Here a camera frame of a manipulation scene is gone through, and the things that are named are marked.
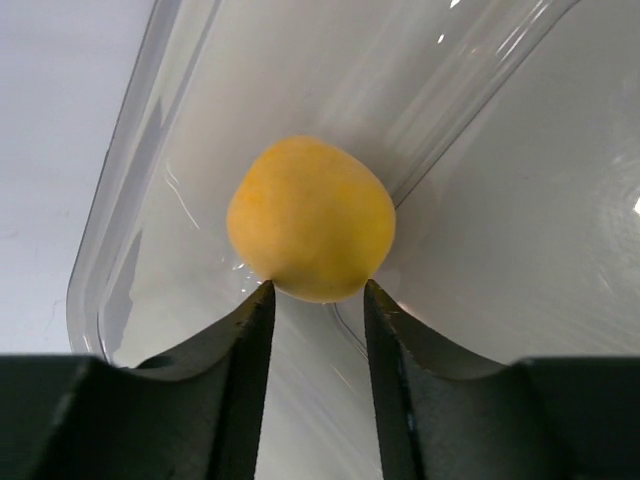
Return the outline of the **yellow toy lemon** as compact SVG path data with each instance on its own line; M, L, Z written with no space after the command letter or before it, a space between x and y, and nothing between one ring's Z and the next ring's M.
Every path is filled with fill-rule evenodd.
M393 202L362 162L315 137L267 148L227 211L239 257L263 280L312 303L357 293L391 250Z

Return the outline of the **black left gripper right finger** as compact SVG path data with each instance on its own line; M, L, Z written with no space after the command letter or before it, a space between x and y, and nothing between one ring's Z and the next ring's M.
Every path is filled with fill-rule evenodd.
M387 479L635 479L637 357L503 365L364 289L368 364Z

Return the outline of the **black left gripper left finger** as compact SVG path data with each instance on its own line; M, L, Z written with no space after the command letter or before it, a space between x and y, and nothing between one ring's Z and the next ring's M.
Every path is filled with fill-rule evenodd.
M5 479L251 479L275 325L272 283L134 368L1 359Z

